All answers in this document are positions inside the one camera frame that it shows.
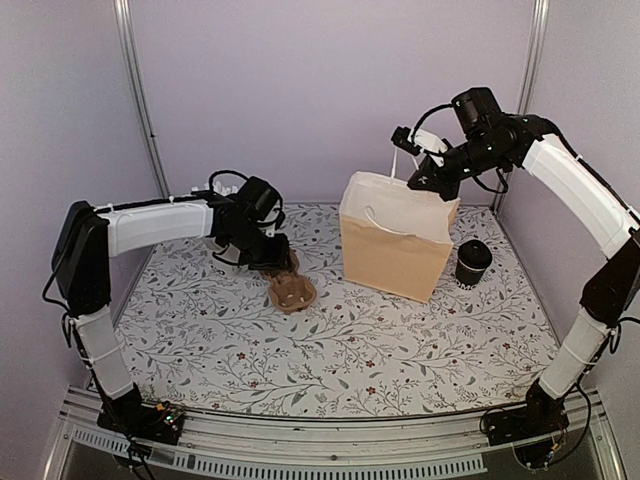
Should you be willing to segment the brown pulp cup carrier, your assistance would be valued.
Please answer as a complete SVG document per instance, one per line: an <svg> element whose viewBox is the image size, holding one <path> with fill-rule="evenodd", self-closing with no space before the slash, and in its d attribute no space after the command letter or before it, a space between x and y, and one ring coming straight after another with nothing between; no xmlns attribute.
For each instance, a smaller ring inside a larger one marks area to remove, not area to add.
<svg viewBox="0 0 640 480"><path fill-rule="evenodd" d="M268 297L273 306L285 314L310 307L317 299L317 290L308 277L296 269L262 272L269 283Z"/></svg>

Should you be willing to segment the kraft paper takeout bag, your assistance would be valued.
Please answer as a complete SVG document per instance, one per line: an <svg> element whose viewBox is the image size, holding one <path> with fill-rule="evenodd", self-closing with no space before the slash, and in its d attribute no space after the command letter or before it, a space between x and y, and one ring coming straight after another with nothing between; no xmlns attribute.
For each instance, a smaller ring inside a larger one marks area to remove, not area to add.
<svg viewBox="0 0 640 480"><path fill-rule="evenodd" d="M339 206L344 278L427 303L453 251L450 231L460 200L412 190L397 176L358 171Z"/></svg>

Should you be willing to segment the black paper coffee cup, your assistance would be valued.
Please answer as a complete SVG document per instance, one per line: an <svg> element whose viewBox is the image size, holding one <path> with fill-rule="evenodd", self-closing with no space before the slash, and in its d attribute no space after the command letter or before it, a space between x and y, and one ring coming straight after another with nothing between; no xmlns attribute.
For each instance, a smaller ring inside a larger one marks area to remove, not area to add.
<svg viewBox="0 0 640 480"><path fill-rule="evenodd" d="M464 290L475 289L480 284L487 269L488 265L471 266L458 259L454 272L456 285Z"/></svg>

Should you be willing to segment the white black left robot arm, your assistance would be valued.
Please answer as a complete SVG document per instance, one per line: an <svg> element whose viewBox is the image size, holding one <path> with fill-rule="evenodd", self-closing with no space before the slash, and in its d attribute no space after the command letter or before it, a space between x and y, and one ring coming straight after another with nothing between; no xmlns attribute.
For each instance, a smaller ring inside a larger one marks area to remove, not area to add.
<svg viewBox="0 0 640 480"><path fill-rule="evenodd" d="M61 328L76 348L102 402L99 427L137 439L175 445L183 430L180 407L144 402L124 359L116 327L150 248L181 239L211 239L238 252L236 265L266 273L290 272L293 260L281 193L256 176L234 192L203 189L182 196L94 206L70 205L51 257L41 298L61 308Z"/></svg>

